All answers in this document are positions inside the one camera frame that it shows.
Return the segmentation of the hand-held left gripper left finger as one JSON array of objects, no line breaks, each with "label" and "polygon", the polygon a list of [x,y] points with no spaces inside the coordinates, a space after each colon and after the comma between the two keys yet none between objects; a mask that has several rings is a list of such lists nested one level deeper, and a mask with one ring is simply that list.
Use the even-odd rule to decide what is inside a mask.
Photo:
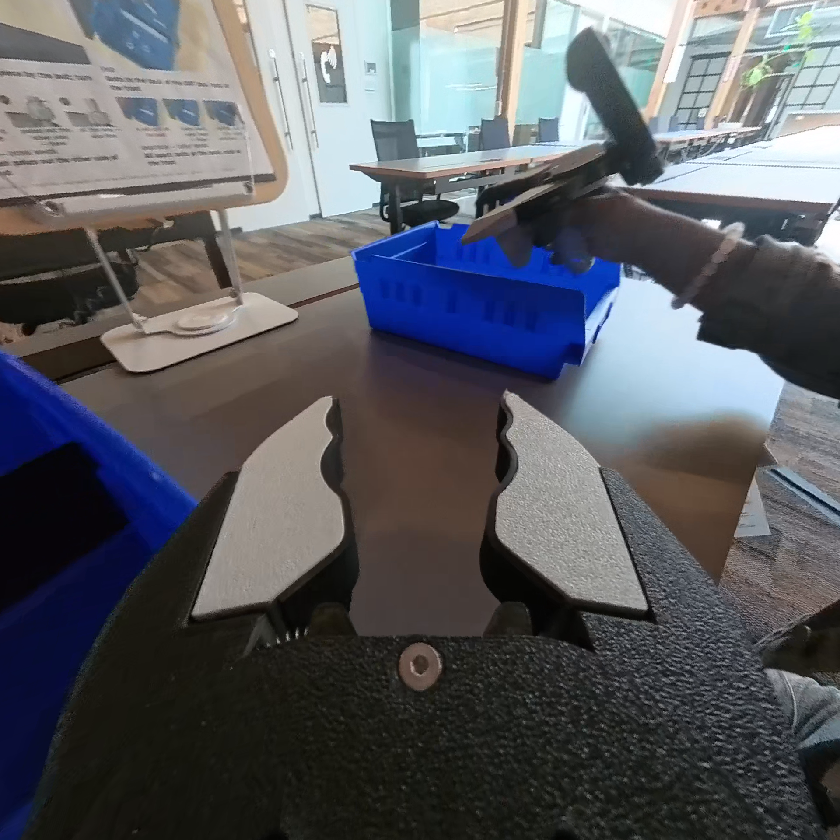
[{"label": "hand-held left gripper left finger", "polygon": [[264,613],[282,634],[316,610],[349,614],[360,563],[343,490],[340,403],[324,396],[268,436],[239,469],[192,606],[205,622]]}]

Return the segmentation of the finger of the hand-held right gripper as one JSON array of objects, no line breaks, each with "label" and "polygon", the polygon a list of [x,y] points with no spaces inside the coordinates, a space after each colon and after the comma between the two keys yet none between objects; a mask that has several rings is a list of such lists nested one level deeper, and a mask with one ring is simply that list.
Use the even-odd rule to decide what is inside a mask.
[{"label": "finger of the hand-held right gripper", "polygon": [[590,143],[511,182],[511,198],[577,198],[604,186],[614,173],[614,142]]},{"label": "finger of the hand-held right gripper", "polygon": [[481,215],[461,235],[464,246],[487,239],[515,246],[523,242],[554,247],[566,230],[582,227],[583,205],[609,196],[610,186],[603,179],[535,179],[509,181],[489,189],[477,204]]}]

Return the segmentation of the blue plastic bin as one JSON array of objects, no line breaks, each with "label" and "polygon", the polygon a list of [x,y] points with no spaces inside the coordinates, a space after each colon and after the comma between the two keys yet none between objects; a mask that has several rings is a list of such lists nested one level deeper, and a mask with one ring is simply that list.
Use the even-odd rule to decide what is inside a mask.
[{"label": "blue plastic bin", "polygon": [[355,249],[372,329],[548,380],[580,365],[609,318],[619,265],[583,275],[542,248],[514,267],[493,239],[462,245],[467,226],[432,222]]}]

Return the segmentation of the person's dark denim jacket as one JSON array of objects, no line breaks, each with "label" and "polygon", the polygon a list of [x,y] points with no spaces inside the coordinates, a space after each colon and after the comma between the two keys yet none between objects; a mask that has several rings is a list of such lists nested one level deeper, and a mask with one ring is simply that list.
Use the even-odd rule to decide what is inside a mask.
[{"label": "person's dark denim jacket", "polygon": [[839,601],[801,616],[759,642],[763,667],[804,677],[839,675]]}]

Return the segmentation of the person's blue jeans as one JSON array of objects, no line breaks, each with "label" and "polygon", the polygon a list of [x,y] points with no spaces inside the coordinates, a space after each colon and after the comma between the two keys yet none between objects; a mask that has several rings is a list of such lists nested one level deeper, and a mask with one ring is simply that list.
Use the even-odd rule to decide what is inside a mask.
[{"label": "person's blue jeans", "polygon": [[764,670],[790,725],[805,777],[814,791],[839,796],[839,690],[812,677]]}]

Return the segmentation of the white paper sheet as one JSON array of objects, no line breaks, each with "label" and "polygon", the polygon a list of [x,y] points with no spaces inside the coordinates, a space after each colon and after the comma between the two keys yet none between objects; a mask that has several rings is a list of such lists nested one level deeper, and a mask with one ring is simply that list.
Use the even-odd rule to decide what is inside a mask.
[{"label": "white paper sheet", "polygon": [[738,526],[734,533],[735,540],[756,539],[771,535],[769,521],[760,494],[758,477],[762,470],[774,466],[776,466],[776,459],[770,448],[765,444],[742,507]]}]

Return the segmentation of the potted green plant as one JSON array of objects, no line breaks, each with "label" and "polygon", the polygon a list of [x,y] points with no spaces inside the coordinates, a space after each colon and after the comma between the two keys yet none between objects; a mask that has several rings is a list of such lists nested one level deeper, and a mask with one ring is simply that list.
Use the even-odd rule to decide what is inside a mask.
[{"label": "potted green plant", "polygon": [[777,77],[790,65],[801,64],[812,47],[816,35],[811,7],[791,10],[786,25],[775,34],[784,37],[781,45],[762,53],[758,62],[742,73],[741,88],[755,91],[769,78]]}]

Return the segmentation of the blue divided parts bin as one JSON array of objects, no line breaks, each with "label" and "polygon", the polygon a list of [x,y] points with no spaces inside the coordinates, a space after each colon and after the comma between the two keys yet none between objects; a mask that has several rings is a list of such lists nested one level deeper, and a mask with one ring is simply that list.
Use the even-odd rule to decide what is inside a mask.
[{"label": "blue divided parts bin", "polygon": [[77,672],[196,503],[59,386],[1,353],[1,829],[20,838]]}]

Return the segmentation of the person's right hand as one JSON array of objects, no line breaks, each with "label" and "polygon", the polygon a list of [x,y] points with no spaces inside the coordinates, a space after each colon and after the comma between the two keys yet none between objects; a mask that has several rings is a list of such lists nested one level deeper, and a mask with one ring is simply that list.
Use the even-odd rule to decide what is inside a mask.
[{"label": "person's right hand", "polygon": [[725,240],[719,230],[612,188],[568,205],[561,219],[591,256],[635,266],[673,293],[699,276]]}]

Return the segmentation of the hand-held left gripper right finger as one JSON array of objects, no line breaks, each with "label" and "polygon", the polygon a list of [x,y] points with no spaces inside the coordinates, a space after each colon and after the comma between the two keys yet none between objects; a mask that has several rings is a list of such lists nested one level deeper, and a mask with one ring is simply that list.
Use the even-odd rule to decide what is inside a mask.
[{"label": "hand-held left gripper right finger", "polygon": [[630,620],[650,607],[602,468],[514,392],[500,398],[497,488],[479,570],[534,634],[582,634],[585,613]]}]

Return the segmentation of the person's right forearm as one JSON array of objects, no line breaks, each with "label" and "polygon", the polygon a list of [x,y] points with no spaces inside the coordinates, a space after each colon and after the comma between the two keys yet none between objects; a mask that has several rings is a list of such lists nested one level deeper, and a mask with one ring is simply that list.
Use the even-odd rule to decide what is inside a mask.
[{"label": "person's right forearm", "polygon": [[697,338],[758,357],[787,382],[839,398],[839,268],[821,251],[759,237],[713,282]]}]

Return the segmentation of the wooden desk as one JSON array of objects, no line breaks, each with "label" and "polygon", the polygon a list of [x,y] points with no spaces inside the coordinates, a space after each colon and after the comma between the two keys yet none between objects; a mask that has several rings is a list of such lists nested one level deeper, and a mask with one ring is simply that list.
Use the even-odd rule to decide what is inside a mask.
[{"label": "wooden desk", "polygon": [[652,184],[626,190],[677,214],[741,222],[749,236],[816,238],[838,210],[839,127],[672,164]]},{"label": "wooden desk", "polygon": [[381,217],[391,235],[433,220],[431,210],[443,197],[464,189],[479,190],[519,171],[571,157],[581,143],[535,143],[503,150],[422,156],[398,161],[354,163],[350,170],[380,186]]}]

